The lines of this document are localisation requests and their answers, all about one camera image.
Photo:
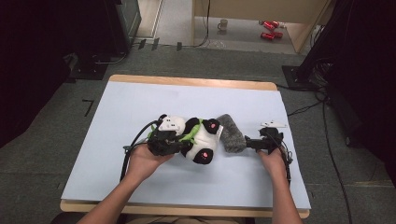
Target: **hand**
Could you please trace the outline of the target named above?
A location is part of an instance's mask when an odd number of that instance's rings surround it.
[[[134,149],[129,159],[129,166],[124,178],[134,179],[139,182],[149,178],[155,170],[174,155],[154,156],[147,144],[140,145]]]
[[[262,159],[262,164],[272,178],[278,176],[286,177],[285,162],[283,162],[280,150],[277,148],[270,155],[261,150],[257,151],[257,154]]]

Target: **black stand base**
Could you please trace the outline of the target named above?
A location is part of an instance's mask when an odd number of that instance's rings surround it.
[[[285,76],[288,86],[293,90],[316,90],[318,87],[308,79],[299,80],[297,78],[298,66],[282,66],[283,75]]]
[[[78,61],[70,73],[69,79],[102,80],[107,70],[105,63],[81,63]]]

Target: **wooden desk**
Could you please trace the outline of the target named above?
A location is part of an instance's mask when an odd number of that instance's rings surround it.
[[[276,91],[276,85],[274,83],[232,81],[232,80],[218,80],[218,79],[114,75],[110,78],[109,81],[160,84],[160,85],[172,85],[172,86],[180,85],[180,86],[194,86],[194,87],[216,87],[216,88],[233,88],[233,89],[243,89],[243,90]],[[88,212],[91,209],[93,209],[97,204],[98,202],[91,202],[84,200],[62,200],[61,209],[65,212]],[[222,207],[222,206],[198,206],[198,205],[197,206],[169,205],[169,204],[154,204],[154,203],[146,203],[146,204],[128,203],[125,206],[125,208],[122,210],[122,213],[145,214],[145,215],[214,216],[214,217],[271,217],[272,216],[272,211],[270,208],[246,208],[242,206]],[[301,209],[299,210],[299,213],[302,218],[308,217],[309,209]]]
[[[192,33],[194,17],[206,17],[209,0],[193,0]],[[301,52],[316,25],[330,18],[335,0],[216,0],[210,2],[209,17],[287,22],[291,43]]]

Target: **person's left arm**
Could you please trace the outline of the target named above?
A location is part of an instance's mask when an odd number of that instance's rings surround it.
[[[131,153],[128,171],[122,181],[78,223],[116,223],[137,187],[172,156],[154,156],[146,144],[137,147]]]

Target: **person's left hand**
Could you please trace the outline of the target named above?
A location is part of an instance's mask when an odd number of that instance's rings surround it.
[[[149,178],[155,170],[174,155],[154,156],[147,144],[140,145],[134,149],[129,159],[129,166],[124,178],[134,179],[139,182]]]

